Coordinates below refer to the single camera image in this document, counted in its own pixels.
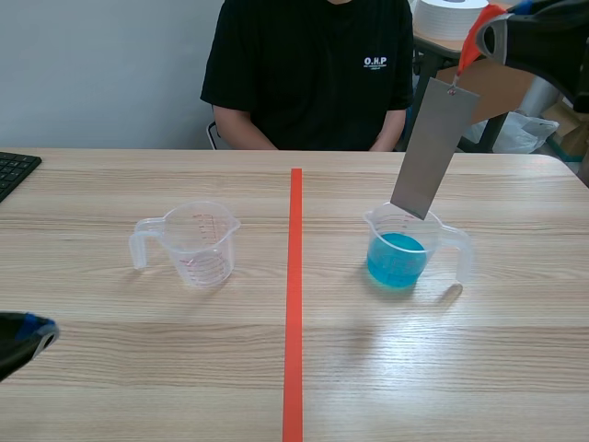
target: person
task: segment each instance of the person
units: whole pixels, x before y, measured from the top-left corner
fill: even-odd
[[[392,151],[412,53],[408,0],[225,0],[201,99],[235,149]]]

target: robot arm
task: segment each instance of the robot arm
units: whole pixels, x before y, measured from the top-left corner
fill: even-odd
[[[540,76],[589,113],[589,0],[527,1],[483,25],[481,53]]]

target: blue liquid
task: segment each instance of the blue liquid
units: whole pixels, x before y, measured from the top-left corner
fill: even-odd
[[[423,246],[407,235],[386,233],[382,237],[405,250],[423,251]],[[414,285],[427,264],[427,253],[408,253],[390,247],[376,238],[368,249],[368,270],[379,282],[401,288]]]

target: keyboard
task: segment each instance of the keyboard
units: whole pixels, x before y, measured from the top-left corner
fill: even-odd
[[[41,162],[39,157],[0,152],[0,202]]]

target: measuring cup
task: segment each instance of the measuring cup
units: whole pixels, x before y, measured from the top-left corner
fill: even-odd
[[[429,212],[425,220],[386,203],[364,214],[370,226],[366,263],[372,276],[391,287],[407,287],[417,282],[436,250],[460,250],[456,279],[465,283],[472,265],[470,237],[457,228],[445,226]]]
[[[145,239],[156,238],[189,285],[206,287],[223,282],[235,267],[233,234],[239,221],[221,204],[181,205],[163,218],[139,221],[129,238],[135,269],[147,266]]]

